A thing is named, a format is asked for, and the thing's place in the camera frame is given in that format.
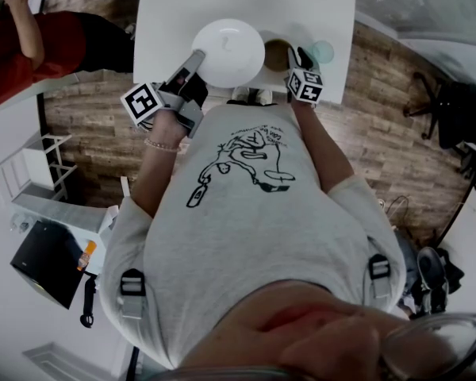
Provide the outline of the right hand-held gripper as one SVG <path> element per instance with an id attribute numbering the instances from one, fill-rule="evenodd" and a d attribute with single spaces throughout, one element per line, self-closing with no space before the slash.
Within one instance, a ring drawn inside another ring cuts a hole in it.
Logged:
<path id="1" fill-rule="evenodd" d="M 287 88 L 292 97 L 299 102 L 317 104 L 321 100 L 324 89 L 322 76 L 319 72 L 307 71 L 313 70 L 315 64 L 312 56 L 304 48 L 298 47 L 297 53 L 300 59 L 300 68 L 298 68 L 296 52 L 292 47 L 288 47 L 287 56 L 290 73 Z"/>

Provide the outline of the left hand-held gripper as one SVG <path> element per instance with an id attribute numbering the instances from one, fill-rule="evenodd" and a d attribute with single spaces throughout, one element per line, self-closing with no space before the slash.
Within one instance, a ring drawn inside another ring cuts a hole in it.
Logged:
<path id="1" fill-rule="evenodd" d="M 170 110 L 177 122 L 187 130 L 188 137 L 193 137 L 203 120 L 201 107 L 208 96 L 204 80 L 196 74 L 204 59 L 203 51 L 194 50 L 166 81 L 167 89 L 180 90 L 178 94 L 162 90 L 158 83 L 138 84 L 123 94 L 121 103 L 133 124 L 151 131 L 155 114 L 159 110 Z"/>

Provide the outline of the brown wooden bowl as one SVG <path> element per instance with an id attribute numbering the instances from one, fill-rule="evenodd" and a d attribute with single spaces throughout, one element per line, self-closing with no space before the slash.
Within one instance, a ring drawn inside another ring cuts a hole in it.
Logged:
<path id="1" fill-rule="evenodd" d="M 275 72 L 288 71 L 291 45 L 283 39 L 273 39 L 265 43 L 264 66 Z"/>

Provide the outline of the white bowl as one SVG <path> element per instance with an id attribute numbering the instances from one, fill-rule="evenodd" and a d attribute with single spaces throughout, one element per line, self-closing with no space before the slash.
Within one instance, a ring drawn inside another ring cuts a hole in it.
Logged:
<path id="1" fill-rule="evenodd" d="M 263 67 L 265 47 L 259 32 L 236 19 L 203 27 L 192 49 L 205 54 L 198 76 L 213 87 L 235 88 L 252 81 Z"/>

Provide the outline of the person's right forearm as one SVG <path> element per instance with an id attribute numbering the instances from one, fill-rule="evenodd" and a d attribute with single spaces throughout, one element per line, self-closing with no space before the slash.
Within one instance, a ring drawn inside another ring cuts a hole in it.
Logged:
<path id="1" fill-rule="evenodd" d="M 307 102 L 293 100 L 291 107 L 299 125 L 302 139 L 317 171 L 322 191 L 352 177 L 355 173 L 337 143 L 321 124 L 315 110 Z"/>

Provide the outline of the person's left forearm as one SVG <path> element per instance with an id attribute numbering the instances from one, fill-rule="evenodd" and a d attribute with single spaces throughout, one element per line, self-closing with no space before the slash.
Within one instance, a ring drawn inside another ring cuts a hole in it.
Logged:
<path id="1" fill-rule="evenodd" d="M 146 149 L 133 185 L 131 199 L 150 217 L 154 217 L 171 181 L 179 146 L 187 130 L 170 110 L 159 110 L 145 140 Z"/>

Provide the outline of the grey printed t-shirt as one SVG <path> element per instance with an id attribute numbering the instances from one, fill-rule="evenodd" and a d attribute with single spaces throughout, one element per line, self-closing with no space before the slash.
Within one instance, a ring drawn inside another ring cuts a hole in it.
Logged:
<path id="1" fill-rule="evenodd" d="M 204 117 L 154 217 L 123 200 L 101 304 L 130 343 L 173 369 L 193 300 L 242 282 L 372 286 L 375 254 L 390 262 L 399 300 L 404 257 L 367 182 L 352 176 L 325 193 L 289 108 L 226 104 Z M 140 320 L 122 316 L 120 281 L 131 268 L 144 274 Z"/>

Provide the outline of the black office chair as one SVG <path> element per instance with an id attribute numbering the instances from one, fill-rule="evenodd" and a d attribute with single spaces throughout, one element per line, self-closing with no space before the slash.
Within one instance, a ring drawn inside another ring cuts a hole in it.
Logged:
<path id="1" fill-rule="evenodd" d="M 420 72 L 414 73 L 413 78 L 423 83 L 429 104 L 417 111 L 405 110 L 404 116 L 432 116 L 428 131 L 421 138 L 430 140 L 437 131 L 442 149 L 455 148 L 463 142 L 476 144 L 476 85 L 438 78 L 437 90 L 433 90 Z"/>

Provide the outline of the white side table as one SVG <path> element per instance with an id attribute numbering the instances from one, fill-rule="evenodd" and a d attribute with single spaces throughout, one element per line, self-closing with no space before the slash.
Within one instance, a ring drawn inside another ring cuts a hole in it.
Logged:
<path id="1" fill-rule="evenodd" d="M 82 250 L 93 241 L 96 249 L 90 257 L 86 270 L 95 275 L 101 273 L 119 206 L 108 208 L 78 206 L 30 194 L 20 194 L 13 200 L 12 205 L 18 213 L 62 225 L 72 234 Z"/>

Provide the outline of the white shelf rack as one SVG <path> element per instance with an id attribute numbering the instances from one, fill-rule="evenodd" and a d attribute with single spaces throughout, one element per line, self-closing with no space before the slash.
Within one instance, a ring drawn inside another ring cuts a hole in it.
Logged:
<path id="1" fill-rule="evenodd" d="M 63 164 L 60 147 L 71 138 L 71 134 L 45 134 L 3 160 L 0 163 L 3 202 L 12 202 L 25 191 L 56 201 L 67 200 L 65 179 L 77 167 Z"/>

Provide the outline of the orange bottle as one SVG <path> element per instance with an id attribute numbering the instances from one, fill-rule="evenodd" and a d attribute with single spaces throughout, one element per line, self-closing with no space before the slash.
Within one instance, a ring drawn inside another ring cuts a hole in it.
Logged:
<path id="1" fill-rule="evenodd" d="M 87 246 L 85 247 L 85 249 L 83 250 L 83 253 L 79 257 L 79 261 L 77 265 L 77 269 L 79 271 L 87 271 L 94 274 L 94 271 L 89 268 L 89 264 L 90 264 L 90 258 L 92 257 L 96 248 L 97 248 L 97 245 L 95 244 L 94 241 L 89 241 L 87 243 Z"/>

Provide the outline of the clear plastic packaging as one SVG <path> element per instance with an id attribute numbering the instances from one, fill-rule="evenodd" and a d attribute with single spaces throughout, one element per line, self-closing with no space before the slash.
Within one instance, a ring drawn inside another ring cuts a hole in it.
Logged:
<path id="1" fill-rule="evenodd" d="M 31 225 L 30 218 L 24 214 L 15 213 L 10 219 L 10 231 L 24 233 Z"/>

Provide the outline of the black box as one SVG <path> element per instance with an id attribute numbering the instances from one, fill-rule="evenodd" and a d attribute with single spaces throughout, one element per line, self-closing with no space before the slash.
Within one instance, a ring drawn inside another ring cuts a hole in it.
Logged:
<path id="1" fill-rule="evenodd" d="M 83 277 L 78 269 L 82 254 L 76 239 L 66 228 L 38 221 L 10 265 L 36 292 L 69 309 Z"/>

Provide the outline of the clear-framed eyeglasses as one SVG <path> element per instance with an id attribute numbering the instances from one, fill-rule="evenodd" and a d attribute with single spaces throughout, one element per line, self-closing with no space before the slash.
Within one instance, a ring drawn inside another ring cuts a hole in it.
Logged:
<path id="1" fill-rule="evenodd" d="M 476 381 L 476 314 L 411 321 L 382 342 L 381 381 Z"/>

